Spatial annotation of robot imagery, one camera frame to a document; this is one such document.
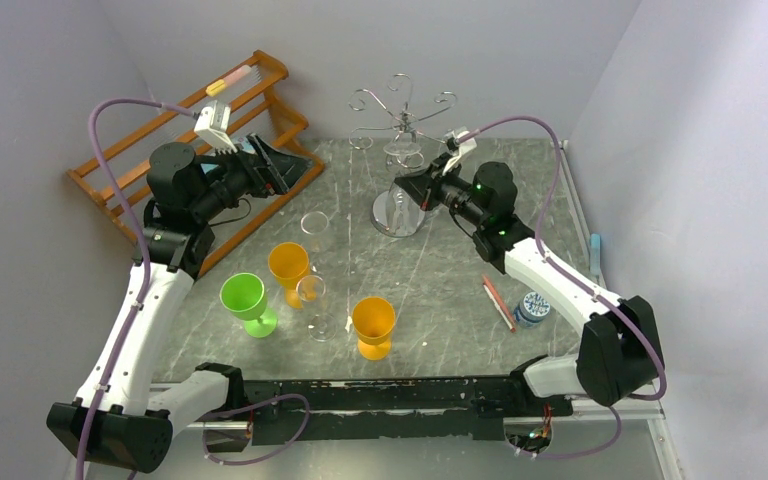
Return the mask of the orange plastic goblet front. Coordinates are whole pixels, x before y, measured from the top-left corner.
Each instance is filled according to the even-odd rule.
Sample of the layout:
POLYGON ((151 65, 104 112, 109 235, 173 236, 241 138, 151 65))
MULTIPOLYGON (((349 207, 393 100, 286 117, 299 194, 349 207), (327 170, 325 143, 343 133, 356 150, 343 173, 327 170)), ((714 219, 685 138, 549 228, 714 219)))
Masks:
POLYGON ((384 359, 392 348, 393 305, 382 297, 367 297, 355 305, 351 317, 360 355, 370 361, 384 359))

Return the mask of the orange plastic goblet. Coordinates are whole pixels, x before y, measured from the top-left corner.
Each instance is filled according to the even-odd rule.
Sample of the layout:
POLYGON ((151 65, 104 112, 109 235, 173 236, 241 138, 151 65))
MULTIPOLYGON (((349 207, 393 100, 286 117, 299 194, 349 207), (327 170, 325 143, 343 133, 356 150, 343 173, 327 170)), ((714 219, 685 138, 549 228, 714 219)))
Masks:
POLYGON ((294 309, 301 309, 302 301, 297 293, 297 285, 310 274, 309 256, 304 247, 293 242, 278 244, 268 256, 268 267, 284 290, 285 302, 294 309))
POLYGON ((392 348, 393 305, 382 297, 367 297, 355 305, 351 317, 360 355, 370 361, 384 359, 392 348))

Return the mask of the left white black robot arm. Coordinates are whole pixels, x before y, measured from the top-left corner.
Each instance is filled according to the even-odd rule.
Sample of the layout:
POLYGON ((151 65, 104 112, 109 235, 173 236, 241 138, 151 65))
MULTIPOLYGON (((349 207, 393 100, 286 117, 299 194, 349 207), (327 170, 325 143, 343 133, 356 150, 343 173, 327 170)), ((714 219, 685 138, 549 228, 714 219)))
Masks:
POLYGON ((152 197, 122 307, 94 370, 46 419, 78 465, 150 473, 184 427, 212 413, 231 420, 248 406, 241 370, 218 363, 204 363, 181 384, 152 395, 161 338, 200 276, 215 239, 212 220, 243 197, 288 194, 314 165, 257 135, 211 154, 183 142, 152 152, 152 197))

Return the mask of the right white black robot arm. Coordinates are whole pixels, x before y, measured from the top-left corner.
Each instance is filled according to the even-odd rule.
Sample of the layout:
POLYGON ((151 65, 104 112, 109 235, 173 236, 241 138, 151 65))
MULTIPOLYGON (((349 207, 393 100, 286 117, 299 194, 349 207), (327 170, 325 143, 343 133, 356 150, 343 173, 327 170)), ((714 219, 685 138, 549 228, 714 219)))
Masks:
POLYGON ((575 354, 544 357, 522 370, 509 389, 513 408, 536 413, 559 395, 584 395, 602 406, 640 397, 640 388, 665 380, 654 311, 640 296, 622 298, 567 266, 515 213, 518 189, 509 166, 487 162, 472 181, 435 162, 395 183, 422 210, 444 206, 474 226, 482 260, 545 299, 579 335, 575 354))

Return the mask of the orange wooden shelf rack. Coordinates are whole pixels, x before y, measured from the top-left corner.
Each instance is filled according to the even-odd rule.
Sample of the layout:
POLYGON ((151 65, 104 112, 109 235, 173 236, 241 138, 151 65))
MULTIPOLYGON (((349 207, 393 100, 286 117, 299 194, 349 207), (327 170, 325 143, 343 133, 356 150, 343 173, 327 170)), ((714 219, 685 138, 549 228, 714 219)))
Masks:
POLYGON ((179 103, 120 98, 92 111, 88 129, 96 154, 66 174, 134 244, 136 267, 156 264, 199 279, 324 171, 324 162, 297 139, 308 120, 276 93, 276 84, 289 75, 287 67, 256 50, 219 78, 244 64, 251 72, 217 97, 205 94, 207 85, 179 103), (277 149, 310 158, 311 170, 288 194, 268 198, 235 195, 228 174, 211 181, 199 160, 212 147, 193 131, 202 107, 211 100, 230 106, 231 140, 257 134, 277 149), (116 104, 146 105, 161 113, 101 148, 97 121, 104 109, 116 104))

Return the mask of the small clear wine glass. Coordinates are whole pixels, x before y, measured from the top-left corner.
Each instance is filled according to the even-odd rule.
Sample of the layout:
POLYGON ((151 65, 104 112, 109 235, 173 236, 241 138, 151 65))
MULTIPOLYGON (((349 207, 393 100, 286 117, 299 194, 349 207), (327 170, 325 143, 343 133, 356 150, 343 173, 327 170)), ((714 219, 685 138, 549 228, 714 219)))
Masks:
POLYGON ((337 321, 329 306, 330 297, 325 280, 318 275, 307 275, 299 280, 296 293, 307 321, 307 331, 318 342, 334 338, 337 321))

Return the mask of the blue white blister pack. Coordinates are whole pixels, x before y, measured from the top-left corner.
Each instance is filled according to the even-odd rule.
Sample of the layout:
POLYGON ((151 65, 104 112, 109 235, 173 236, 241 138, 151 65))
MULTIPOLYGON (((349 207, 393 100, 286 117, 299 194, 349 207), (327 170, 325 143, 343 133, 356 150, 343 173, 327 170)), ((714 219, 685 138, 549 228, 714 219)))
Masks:
POLYGON ((258 160, 257 151, 247 137, 232 140, 234 148, 212 148, 200 157, 200 168, 211 180, 224 177, 229 173, 248 175, 258 160))

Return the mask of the orange plastic goblet near green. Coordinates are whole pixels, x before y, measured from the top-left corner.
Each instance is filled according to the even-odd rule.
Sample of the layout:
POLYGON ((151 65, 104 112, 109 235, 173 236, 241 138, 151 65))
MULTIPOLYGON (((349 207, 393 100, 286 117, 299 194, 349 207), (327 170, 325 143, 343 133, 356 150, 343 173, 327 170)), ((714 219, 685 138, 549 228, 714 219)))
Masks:
POLYGON ((297 293, 297 285, 310 274, 309 256, 304 247, 293 242, 278 244, 268 256, 268 267, 284 290, 285 302, 294 309, 301 309, 302 301, 297 293))

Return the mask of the red pencil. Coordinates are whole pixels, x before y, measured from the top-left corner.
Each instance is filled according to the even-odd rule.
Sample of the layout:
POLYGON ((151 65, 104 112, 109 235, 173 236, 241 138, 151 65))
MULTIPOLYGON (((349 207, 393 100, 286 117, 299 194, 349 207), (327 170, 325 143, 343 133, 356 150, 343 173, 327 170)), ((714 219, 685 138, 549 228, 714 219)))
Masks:
POLYGON ((516 332, 515 320, 511 315, 510 311, 508 310, 507 306, 504 304, 503 299, 495 289, 495 286, 492 284, 492 282, 486 275, 482 275, 482 287, 484 288, 489 299, 493 302, 494 308, 497 310, 497 312, 501 316, 508 330, 511 333, 515 333, 516 332))

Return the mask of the light blue wall clip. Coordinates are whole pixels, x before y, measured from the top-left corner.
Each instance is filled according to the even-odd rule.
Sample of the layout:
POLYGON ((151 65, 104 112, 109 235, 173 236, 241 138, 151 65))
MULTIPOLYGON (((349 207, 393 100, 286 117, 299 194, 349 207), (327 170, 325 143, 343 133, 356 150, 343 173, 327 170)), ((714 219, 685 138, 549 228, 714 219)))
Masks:
POLYGON ((594 277, 602 276, 601 236, 597 233, 592 233, 589 238, 589 270, 594 277))

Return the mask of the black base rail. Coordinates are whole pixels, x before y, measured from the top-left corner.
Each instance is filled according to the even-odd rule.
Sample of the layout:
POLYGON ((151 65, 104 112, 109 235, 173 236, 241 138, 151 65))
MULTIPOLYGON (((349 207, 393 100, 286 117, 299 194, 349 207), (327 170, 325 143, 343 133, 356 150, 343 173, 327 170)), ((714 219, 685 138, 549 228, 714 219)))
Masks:
POLYGON ((223 410, 253 405, 257 446, 296 441, 469 437, 497 441, 507 419, 573 412, 517 374, 371 380, 234 380, 223 410))

